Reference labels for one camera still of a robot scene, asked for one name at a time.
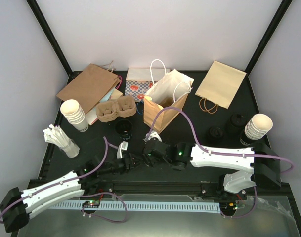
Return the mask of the orange paper bag white handles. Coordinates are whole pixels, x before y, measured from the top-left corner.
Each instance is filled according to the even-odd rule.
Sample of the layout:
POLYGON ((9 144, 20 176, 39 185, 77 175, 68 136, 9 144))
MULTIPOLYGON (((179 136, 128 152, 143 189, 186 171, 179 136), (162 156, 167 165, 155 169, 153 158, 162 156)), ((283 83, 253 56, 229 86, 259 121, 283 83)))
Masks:
POLYGON ((165 65, 163 69, 164 75, 155 82, 151 64, 150 76, 153 86, 148 89, 143 99, 143 121, 148 126, 154 123, 154 130, 159 134, 178 115, 178 111, 164 108, 172 106, 182 110, 194 82, 193 78, 176 69, 167 72, 165 65))

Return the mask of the single pulp cup carrier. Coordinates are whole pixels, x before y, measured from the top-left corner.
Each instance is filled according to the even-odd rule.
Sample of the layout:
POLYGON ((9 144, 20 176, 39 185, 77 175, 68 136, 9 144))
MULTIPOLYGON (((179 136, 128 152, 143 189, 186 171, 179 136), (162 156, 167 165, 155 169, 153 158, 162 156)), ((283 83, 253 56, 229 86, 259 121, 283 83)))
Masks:
POLYGON ((163 109, 165 107, 171 106, 173 103, 174 103, 174 100, 172 97, 166 97, 159 103, 159 106, 161 109, 163 109))

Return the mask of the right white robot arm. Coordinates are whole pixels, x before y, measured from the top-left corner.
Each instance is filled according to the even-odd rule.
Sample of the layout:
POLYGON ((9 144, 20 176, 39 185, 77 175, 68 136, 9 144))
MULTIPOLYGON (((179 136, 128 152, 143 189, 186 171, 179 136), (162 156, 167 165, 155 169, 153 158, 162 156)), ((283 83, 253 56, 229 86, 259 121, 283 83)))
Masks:
POLYGON ((174 170, 184 170, 188 164, 194 168, 216 167, 235 172, 225 174, 217 186, 217 194, 228 199, 233 194, 258 186, 267 190, 279 190, 280 161, 278 155, 266 144, 256 143, 245 148, 204 147, 194 143, 164 143, 152 138, 146 142, 142 155, 147 166, 167 163, 174 170))

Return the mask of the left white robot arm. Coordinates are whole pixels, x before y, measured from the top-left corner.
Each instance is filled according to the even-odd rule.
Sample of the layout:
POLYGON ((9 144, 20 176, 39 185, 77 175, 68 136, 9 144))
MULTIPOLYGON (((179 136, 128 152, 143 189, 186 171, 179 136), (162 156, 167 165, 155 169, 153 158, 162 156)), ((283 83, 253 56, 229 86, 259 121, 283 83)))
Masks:
POLYGON ((95 196, 98 192, 98 176, 123 174, 140 163, 141 156, 131 153, 106 163, 90 160, 62 177, 38 187, 23 191, 18 187, 12 188, 0 203, 0 223, 4 224, 7 233, 17 231, 26 226, 30 219, 59 202, 82 195, 95 196))

